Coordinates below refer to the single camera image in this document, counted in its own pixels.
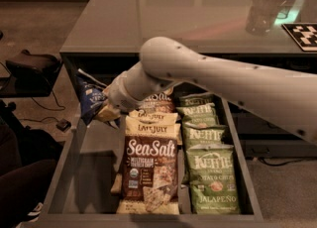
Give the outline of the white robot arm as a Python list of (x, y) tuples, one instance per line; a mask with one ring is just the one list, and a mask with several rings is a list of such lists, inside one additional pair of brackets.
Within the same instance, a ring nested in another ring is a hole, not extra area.
[(165, 37), (146, 41), (139, 57), (103, 91), (106, 101), (98, 120), (113, 121), (137, 109), (147, 97), (188, 82), (317, 144), (314, 74), (207, 57)]

